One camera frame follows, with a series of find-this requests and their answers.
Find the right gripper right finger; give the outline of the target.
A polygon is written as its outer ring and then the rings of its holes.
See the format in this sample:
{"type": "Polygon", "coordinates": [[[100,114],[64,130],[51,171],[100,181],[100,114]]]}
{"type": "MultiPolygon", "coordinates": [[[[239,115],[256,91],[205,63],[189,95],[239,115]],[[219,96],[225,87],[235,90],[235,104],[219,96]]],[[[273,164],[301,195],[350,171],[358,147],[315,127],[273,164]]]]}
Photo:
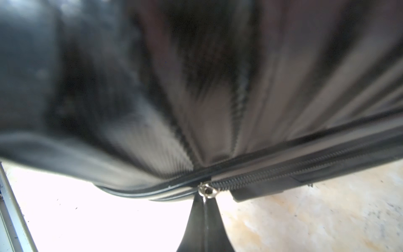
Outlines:
{"type": "Polygon", "coordinates": [[[204,251],[234,252],[215,198],[205,200],[204,221],[204,251]]]}

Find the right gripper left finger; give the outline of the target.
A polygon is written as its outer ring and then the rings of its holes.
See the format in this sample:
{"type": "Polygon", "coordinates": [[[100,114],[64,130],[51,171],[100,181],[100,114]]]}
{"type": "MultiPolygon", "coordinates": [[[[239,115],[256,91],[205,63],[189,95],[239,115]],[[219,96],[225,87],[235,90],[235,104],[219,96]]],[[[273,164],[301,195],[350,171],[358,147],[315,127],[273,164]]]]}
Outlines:
{"type": "Polygon", "coordinates": [[[205,209],[204,198],[196,194],[184,236],[177,252],[205,251],[205,209]]]}

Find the black ribbed hard-shell suitcase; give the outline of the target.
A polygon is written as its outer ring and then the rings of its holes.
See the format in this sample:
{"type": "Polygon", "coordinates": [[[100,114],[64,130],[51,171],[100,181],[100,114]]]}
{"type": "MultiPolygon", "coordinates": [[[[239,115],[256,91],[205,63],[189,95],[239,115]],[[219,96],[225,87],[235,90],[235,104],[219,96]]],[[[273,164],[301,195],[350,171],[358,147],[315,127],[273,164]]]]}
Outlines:
{"type": "Polygon", "coordinates": [[[1,157],[237,201],[403,157],[402,1],[1,1],[1,157]]]}

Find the silver zipper pull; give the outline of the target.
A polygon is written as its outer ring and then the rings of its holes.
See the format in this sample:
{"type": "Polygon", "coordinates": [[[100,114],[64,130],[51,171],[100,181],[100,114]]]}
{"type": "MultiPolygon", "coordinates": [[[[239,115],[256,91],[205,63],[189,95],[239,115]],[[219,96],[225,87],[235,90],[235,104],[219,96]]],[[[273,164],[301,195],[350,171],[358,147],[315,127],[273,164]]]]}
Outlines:
{"type": "Polygon", "coordinates": [[[215,198],[219,194],[220,190],[213,187],[209,183],[202,183],[198,186],[198,194],[206,199],[215,198]]]}

